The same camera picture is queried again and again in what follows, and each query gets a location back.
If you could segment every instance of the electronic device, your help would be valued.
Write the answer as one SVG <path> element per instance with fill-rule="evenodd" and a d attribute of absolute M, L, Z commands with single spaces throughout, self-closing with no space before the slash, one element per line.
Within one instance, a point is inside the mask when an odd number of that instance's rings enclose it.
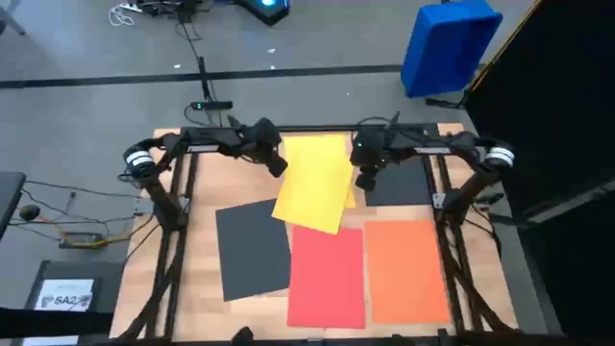
<path fill-rule="evenodd" d="M 290 13 L 289 0 L 235 0 L 235 3 L 268 26 L 273 26 Z"/>

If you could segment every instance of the orange paper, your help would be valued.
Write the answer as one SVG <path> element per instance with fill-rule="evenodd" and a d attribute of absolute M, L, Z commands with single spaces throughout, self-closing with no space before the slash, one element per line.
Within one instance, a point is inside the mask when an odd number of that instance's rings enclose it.
<path fill-rule="evenodd" d="M 368 221 L 365 246 L 374 323 L 451 322 L 431 221 Z"/>

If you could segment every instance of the gray floor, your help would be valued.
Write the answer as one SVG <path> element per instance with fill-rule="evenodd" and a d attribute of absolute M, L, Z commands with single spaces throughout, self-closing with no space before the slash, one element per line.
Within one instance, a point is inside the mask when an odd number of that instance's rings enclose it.
<path fill-rule="evenodd" d="M 0 0 L 0 5 L 8 2 Z M 504 13 L 504 23 L 484 61 L 500 48 L 532 1 L 489 2 Z M 0 36 L 0 81 L 195 71 L 187 42 L 174 33 L 174 21 L 134 14 L 134 27 L 115 28 L 107 16 L 117 3 L 19 1 L 13 14 L 28 35 L 7 29 Z M 401 63 L 414 17 L 428 3 L 436 2 L 329 0 L 325 5 L 295 0 L 291 15 L 273 28 L 235 6 L 217 6 L 195 20 L 195 30 L 204 38 L 196 43 L 197 50 L 209 71 Z M 465 111 L 427 108 L 422 100 L 405 98 L 397 73 L 216 81 L 215 89 L 220 99 L 234 101 L 232 114 L 248 124 L 262 116 L 279 125 L 348 124 L 401 111 L 404 122 L 462 122 L 473 129 Z M 23 171 L 31 180 L 136 193 L 115 180 L 123 169 L 122 152 L 156 128 L 188 125 L 182 110 L 200 95 L 199 84 L 192 82 L 0 90 L 0 169 Z M 68 191 L 27 188 L 60 208 L 68 200 Z M 131 203 L 78 192 L 74 212 L 124 216 Z M 119 223 L 113 231 L 129 226 Z M 541 332 L 544 323 L 535 310 L 518 241 L 514 232 L 503 237 L 504 270 L 521 327 Z M 59 250 L 50 240 L 10 228 L 0 242 L 0 306 L 23 306 L 41 260 L 120 262 L 126 246 Z"/>

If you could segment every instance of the black curtain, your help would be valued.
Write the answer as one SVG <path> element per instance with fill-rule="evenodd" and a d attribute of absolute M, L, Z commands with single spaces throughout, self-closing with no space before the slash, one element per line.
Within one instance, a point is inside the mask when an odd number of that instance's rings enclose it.
<path fill-rule="evenodd" d="M 513 145 L 503 178 L 528 216 L 615 177 L 615 2 L 543 0 L 469 95 L 482 136 Z"/>
<path fill-rule="evenodd" d="M 613 335 L 613 211 L 615 192 L 520 232 L 529 263 L 569 336 Z"/>

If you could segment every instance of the wooden board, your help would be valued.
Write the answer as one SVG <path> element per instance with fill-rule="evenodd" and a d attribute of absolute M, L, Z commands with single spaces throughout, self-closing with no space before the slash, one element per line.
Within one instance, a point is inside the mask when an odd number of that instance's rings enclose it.
<path fill-rule="evenodd" d="M 447 124 L 440 127 L 440 131 L 444 133 L 457 132 L 461 129 L 459 124 Z M 165 132 L 168 130 L 158 130 L 155 136 L 160 136 Z M 350 135 L 345 135 L 348 136 L 347 149 L 350 153 Z M 159 156 L 160 153 L 153 153 L 153 155 Z M 454 185 L 462 184 L 472 172 L 467 165 L 464 166 L 465 162 L 458 162 L 455 158 L 451 160 L 452 181 Z M 168 184 L 170 179 L 164 177 L 163 181 Z M 439 328 L 446 328 L 450 333 L 454 332 L 450 324 L 385 325 L 371 323 L 371 303 L 367 280 L 365 280 L 367 316 L 365 330 L 287 327 L 287 289 L 224 302 L 215 211 L 276 198 L 282 182 L 283 179 L 273 178 L 264 166 L 215 154 L 200 156 L 190 212 L 174 340 L 230 340 L 244 326 L 249 326 L 257 339 L 382 337 L 392 334 L 436 335 Z M 354 189 L 357 207 L 344 212 L 342 226 L 362 228 L 366 220 L 372 219 L 433 218 L 430 206 L 367 208 L 363 191 L 357 187 Z M 473 221 L 483 221 L 477 215 L 470 214 L 469 217 Z M 290 226 L 287 225 L 286 228 L 290 236 Z M 463 232 L 470 252 L 470 263 L 477 289 L 484 294 L 487 302 L 505 322 L 514 325 L 515 317 L 493 240 L 484 231 L 477 230 L 471 225 L 465 224 Z M 131 249 L 145 234 L 143 232 L 135 236 L 131 242 Z M 121 334 L 148 299 L 152 291 L 159 246 L 160 231 L 152 235 L 127 264 L 120 287 L 111 336 Z M 166 299 L 163 299 L 159 321 L 163 320 L 165 304 Z M 464 319 L 468 321 L 466 325 L 469 325 L 469 318 Z M 159 323 L 158 330 L 161 334 L 161 323 Z"/>

